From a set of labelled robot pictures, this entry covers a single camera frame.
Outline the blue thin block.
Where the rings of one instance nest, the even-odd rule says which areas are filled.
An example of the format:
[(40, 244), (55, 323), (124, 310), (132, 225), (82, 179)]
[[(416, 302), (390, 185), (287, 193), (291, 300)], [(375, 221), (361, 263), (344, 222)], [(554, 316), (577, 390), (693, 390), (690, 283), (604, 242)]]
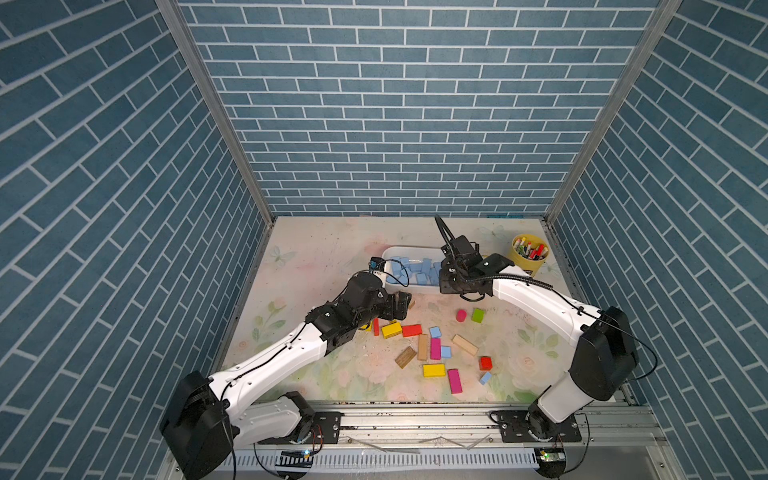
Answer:
[(435, 267), (432, 267), (429, 270), (429, 282), (431, 285), (437, 286), (439, 284), (439, 270)]

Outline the brown grained wooden block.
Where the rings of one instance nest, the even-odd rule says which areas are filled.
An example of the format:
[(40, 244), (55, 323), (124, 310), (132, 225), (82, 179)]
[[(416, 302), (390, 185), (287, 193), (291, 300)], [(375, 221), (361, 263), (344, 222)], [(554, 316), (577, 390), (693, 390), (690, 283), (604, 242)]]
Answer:
[(417, 352), (408, 346), (397, 355), (395, 363), (400, 369), (404, 369), (416, 356)]

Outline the yellow pen holder cup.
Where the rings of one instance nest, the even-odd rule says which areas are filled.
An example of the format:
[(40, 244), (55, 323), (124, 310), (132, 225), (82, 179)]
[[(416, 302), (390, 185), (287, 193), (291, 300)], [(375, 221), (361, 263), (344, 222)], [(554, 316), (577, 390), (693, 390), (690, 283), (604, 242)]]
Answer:
[(543, 239), (523, 234), (514, 238), (509, 258), (516, 266), (533, 276), (544, 264), (549, 253), (549, 245)]

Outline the magenta block bottom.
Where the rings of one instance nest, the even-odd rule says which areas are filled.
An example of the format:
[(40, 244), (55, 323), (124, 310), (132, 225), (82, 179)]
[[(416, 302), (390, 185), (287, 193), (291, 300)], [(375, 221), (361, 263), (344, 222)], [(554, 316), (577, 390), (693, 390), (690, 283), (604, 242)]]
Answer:
[(457, 369), (448, 369), (447, 377), (449, 381), (449, 388), (452, 395), (459, 395), (463, 392), (462, 381), (460, 373)]

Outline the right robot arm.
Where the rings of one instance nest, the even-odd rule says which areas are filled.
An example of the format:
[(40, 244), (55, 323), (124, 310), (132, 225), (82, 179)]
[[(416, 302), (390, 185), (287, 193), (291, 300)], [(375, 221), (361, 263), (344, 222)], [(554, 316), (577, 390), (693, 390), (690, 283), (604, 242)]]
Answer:
[(632, 333), (622, 310), (600, 309), (573, 299), (503, 255), (483, 256), (477, 243), (455, 236), (441, 218), (436, 222), (444, 241), (445, 259), (439, 273), (442, 294), (477, 294), (505, 301), (574, 348), (567, 372), (528, 408), (525, 425), (534, 438), (554, 439), (574, 413), (594, 401), (609, 400), (622, 384), (634, 379), (637, 347), (646, 344)]

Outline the white rectangular plastic tray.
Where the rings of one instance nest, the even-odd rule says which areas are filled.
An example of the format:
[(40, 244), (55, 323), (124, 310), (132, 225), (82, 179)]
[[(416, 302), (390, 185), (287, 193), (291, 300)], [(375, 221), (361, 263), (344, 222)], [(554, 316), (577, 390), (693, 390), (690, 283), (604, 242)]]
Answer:
[(440, 293), (439, 273), (445, 255), (439, 248), (393, 246), (382, 254), (388, 292)]

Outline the magenta upright block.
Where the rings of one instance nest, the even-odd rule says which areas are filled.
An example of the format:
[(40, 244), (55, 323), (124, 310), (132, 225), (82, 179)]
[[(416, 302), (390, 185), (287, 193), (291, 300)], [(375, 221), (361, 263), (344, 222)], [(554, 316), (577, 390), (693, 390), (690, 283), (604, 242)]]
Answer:
[(431, 360), (438, 361), (442, 359), (442, 344), (440, 338), (430, 339), (429, 352)]

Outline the red long block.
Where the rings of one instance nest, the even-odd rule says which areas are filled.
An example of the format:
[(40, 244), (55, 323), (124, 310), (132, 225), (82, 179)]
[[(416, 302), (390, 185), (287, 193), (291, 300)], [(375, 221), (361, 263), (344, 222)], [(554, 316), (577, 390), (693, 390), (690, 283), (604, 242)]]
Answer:
[(403, 325), (402, 336), (403, 337), (416, 337), (423, 334), (421, 325)]

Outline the aluminium mounting rail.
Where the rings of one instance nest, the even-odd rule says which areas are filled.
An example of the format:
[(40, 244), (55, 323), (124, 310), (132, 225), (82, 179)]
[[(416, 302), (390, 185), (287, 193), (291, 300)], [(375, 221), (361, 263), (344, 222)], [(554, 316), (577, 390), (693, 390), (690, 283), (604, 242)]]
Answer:
[(574, 415), (556, 440), (541, 441), (510, 403), (312, 402), (326, 419), (327, 448), (378, 450), (507, 446), (655, 446), (665, 436), (648, 407), (597, 402)]

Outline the tan slanted wooden block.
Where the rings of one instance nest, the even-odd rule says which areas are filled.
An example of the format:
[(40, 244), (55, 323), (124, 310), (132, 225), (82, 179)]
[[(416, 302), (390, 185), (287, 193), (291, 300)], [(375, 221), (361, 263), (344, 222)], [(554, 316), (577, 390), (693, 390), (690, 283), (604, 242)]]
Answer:
[(479, 348), (475, 344), (473, 344), (472, 342), (470, 342), (469, 340), (467, 340), (466, 338), (462, 337), (459, 334), (456, 334), (452, 338), (452, 343), (456, 347), (458, 347), (460, 350), (466, 352), (467, 354), (473, 357), (476, 357), (478, 355)]

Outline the yellow block bottom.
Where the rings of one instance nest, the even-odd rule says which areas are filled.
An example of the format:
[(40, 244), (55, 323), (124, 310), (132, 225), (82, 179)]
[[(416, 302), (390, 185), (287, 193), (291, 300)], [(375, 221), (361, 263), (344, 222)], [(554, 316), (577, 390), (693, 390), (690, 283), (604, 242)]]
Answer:
[(425, 378), (439, 378), (447, 375), (444, 364), (424, 364), (422, 366), (423, 376)]

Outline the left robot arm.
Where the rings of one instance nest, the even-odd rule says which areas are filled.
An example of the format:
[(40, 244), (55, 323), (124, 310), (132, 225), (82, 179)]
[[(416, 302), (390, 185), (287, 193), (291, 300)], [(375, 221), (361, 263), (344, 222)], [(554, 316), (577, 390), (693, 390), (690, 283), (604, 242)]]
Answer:
[(350, 342), (372, 320), (404, 320), (411, 298), (408, 292), (387, 292), (375, 273), (357, 272), (334, 300), (312, 309), (272, 346), (210, 376), (194, 371), (183, 377), (159, 423), (182, 475), (205, 477), (241, 445), (301, 439), (314, 415), (302, 395), (289, 392), (267, 403), (260, 397)]

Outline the green cube block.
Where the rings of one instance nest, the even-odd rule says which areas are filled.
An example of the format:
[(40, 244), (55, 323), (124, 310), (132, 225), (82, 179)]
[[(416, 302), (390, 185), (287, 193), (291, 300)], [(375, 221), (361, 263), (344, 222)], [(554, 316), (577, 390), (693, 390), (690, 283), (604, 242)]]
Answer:
[(482, 324), (485, 318), (485, 311), (479, 308), (476, 308), (472, 312), (471, 320), (475, 323)]

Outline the red cube block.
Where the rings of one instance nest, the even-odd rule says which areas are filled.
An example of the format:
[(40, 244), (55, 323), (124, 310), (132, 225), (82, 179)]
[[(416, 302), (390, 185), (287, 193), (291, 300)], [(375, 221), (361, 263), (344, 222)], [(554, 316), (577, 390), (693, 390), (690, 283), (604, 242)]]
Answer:
[(479, 369), (481, 371), (491, 371), (493, 368), (492, 359), (488, 356), (482, 356), (479, 359)]

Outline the tan upright wooden block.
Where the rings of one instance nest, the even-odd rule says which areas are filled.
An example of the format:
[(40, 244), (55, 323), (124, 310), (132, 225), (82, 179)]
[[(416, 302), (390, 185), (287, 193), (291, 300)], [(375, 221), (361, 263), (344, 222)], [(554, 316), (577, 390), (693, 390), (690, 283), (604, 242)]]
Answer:
[(430, 337), (426, 334), (419, 335), (417, 350), (417, 358), (419, 361), (427, 361), (429, 359), (429, 346)]

